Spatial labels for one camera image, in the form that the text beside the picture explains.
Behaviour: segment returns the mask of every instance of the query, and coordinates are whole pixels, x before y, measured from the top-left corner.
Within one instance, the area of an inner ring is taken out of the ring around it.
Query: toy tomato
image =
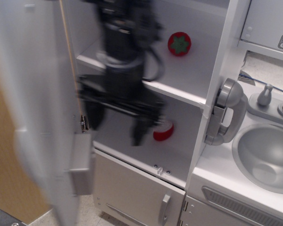
[[[153,137],[157,141],[167,140],[174,131],[174,124],[171,121],[164,121],[160,126],[157,126],[153,130]]]
[[[191,46],[191,39],[188,34],[184,32],[176,32],[172,34],[168,41],[168,49],[175,56],[183,56],[187,54]]]

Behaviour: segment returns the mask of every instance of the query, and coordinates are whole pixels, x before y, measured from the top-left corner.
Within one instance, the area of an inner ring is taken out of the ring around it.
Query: floor
[[[242,69],[252,78],[270,83],[283,89],[283,61],[267,56],[249,53]],[[260,82],[256,86],[264,87]],[[37,219],[30,226],[58,226],[51,211]],[[126,226],[110,215],[101,212],[93,203],[92,196],[81,197],[81,207],[77,226]]]

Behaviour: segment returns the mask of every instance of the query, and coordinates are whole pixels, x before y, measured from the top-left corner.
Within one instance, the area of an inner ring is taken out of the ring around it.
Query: toy sink
[[[283,194],[283,128],[256,124],[242,129],[233,141],[240,171],[256,185]]]

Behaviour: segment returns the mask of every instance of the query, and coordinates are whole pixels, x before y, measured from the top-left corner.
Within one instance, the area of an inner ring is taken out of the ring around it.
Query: faucet handle
[[[261,106],[269,105],[272,100],[272,90],[271,84],[265,85],[264,90],[258,96],[257,103]]]

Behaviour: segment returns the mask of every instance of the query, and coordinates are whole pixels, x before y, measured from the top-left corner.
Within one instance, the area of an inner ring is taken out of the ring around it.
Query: wooden wall
[[[13,150],[14,129],[0,90],[0,209],[29,224],[49,207],[39,188],[17,162]]]

